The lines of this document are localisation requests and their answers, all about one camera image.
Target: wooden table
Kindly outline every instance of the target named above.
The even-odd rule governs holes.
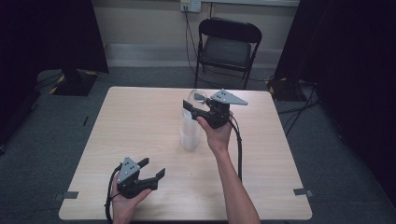
[[[208,96],[217,90],[204,90]],[[136,209],[134,220],[226,220],[215,157],[205,132],[194,151],[179,144],[182,100],[189,89],[113,87],[106,96],[59,216],[65,220],[106,219],[107,185],[114,169],[130,157],[149,164],[140,179],[166,174]],[[248,105],[231,105],[243,139],[243,183],[260,219],[309,219],[312,212],[271,95],[229,91]],[[230,147],[235,170],[237,144]]]

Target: chair backrest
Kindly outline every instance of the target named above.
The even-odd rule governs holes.
[[[256,44],[260,44],[262,41],[262,32],[255,25],[221,18],[209,18],[201,21],[199,25],[200,38],[202,34]]]

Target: white wall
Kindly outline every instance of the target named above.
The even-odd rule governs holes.
[[[179,1],[92,0],[104,43],[184,46],[186,18]],[[195,41],[198,24],[210,16],[248,21],[263,33],[261,49],[283,49],[296,7],[202,3],[189,13]]]

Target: person's left hand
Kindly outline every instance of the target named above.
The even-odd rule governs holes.
[[[119,178],[120,172],[117,172],[114,175],[111,194],[110,196],[113,198],[111,201],[113,206],[113,223],[130,223],[132,220],[132,216],[134,215],[134,210],[137,205],[142,202],[150,193],[151,189],[145,189],[140,192],[136,197],[132,199],[124,198],[120,195],[120,192],[117,189],[117,179]]]

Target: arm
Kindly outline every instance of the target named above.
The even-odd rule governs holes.
[[[207,143],[218,164],[229,223],[260,223],[256,208],[231,162],[228,151],[231,125],[227,123],[220,128],[212,129],[205,119],[199,117],[197,121],[206,132]]]
[[[114,176],[111,187],[111,197],[114,197],[111,201],[113,206],[113,224],[129,224],[137,205],[151,193],[151,189],[143,190],[132,199],[124,198],[119,195],[120,192],[117,190],[119,174],[120,172],[117,172]]]

